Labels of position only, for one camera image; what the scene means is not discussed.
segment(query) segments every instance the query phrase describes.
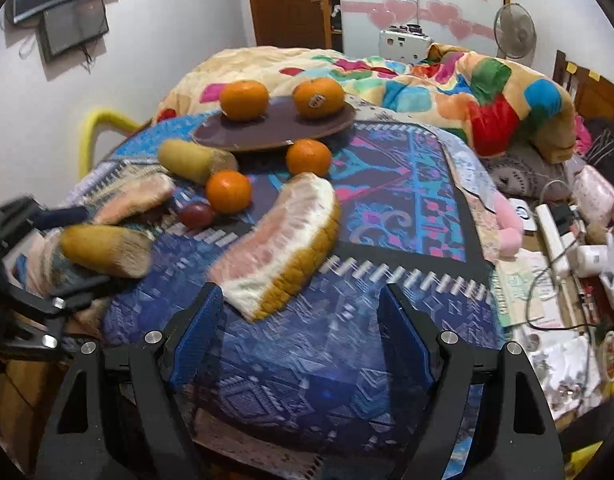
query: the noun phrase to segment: red grape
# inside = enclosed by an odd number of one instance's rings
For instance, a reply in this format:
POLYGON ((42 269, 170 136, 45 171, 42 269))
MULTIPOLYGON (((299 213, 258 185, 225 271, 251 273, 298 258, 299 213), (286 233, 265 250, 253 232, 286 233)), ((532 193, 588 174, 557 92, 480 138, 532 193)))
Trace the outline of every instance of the red grape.
POLYGON ((202 202, 190 202, 183 207, 178 221, 182 222, 187 229, 197 231, 206 229, 215 219, 215 211, 210 205, 202 202))

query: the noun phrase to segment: yellow cylindrical food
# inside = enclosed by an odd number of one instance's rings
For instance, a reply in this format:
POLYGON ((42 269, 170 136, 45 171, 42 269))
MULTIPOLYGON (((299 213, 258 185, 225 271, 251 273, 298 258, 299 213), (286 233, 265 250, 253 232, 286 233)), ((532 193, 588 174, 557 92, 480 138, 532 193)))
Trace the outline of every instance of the yellow cylindrical food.
POLYGON ((151 268, 149 235, 111 225, 74 225, 60 235, 60 249, 87 269, 120 278, 141 278, 151 268))
POLYGON ((231 153, 179 139, 162 143, 158 161, 171 173, 198 184, 207 182, 217 171, 238 169, 236 158, 231 153))

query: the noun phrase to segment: blue gripper pad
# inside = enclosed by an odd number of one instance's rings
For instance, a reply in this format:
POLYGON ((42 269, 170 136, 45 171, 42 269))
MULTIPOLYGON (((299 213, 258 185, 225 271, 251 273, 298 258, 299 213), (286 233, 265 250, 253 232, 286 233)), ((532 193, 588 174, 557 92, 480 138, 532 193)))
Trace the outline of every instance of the blue gripper pad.
POLYGON ((390 346, 401 356, 410 377, 429 391, 442 371, 434 322, 414 310, 397 285, 382 288, 377 315, 382 336, 392 340, 390 346))
POLYGON ((221 311, 222 289, 215 283, 206 283, 192 305, 174 314, 167 323, 160 370, 174 391, 194 380, 212 344, 221 311))

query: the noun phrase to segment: pink pouch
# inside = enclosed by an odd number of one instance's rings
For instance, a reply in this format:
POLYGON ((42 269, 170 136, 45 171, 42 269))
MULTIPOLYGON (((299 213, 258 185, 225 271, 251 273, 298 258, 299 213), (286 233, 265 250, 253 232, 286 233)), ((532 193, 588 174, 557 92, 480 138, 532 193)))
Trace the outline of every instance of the pink pouch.
POLYGON ((574 178, 573 195, 587 223, 606 227, 614 215, 614 187, 593 166, 585 166, 574 178))

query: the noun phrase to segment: silver screw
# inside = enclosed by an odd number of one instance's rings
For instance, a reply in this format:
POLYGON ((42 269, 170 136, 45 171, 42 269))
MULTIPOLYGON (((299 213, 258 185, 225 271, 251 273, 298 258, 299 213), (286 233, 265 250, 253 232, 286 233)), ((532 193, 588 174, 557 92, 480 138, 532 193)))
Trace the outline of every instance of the silver screw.
POLYGON ((150 345, 159 342, 162 339, 162 334, 158 330, 153 330, 145 336, 145 341, 150 345))
POLYGON ((56 348, 56 346, 58 346, 58 340, 52 335, 43 335, 42 344, 47 348, 56 348))
POLYGON ((458 335, 455 332, 446 330, 440 334, 440 339, 447 343, 447 345, 455 345, 458 342, 458 335))
POLYGON ((80 351, 84 355, 93 354, 93 352, 96 351, 96 343, 94 343, 93 341, 87 341, 84 345, 80 347, 80 351))
POLYGON ((507 350, 513 355, 520 355, 522 353, 522 347, 515 341, 511 341, 507 344, 507 350))

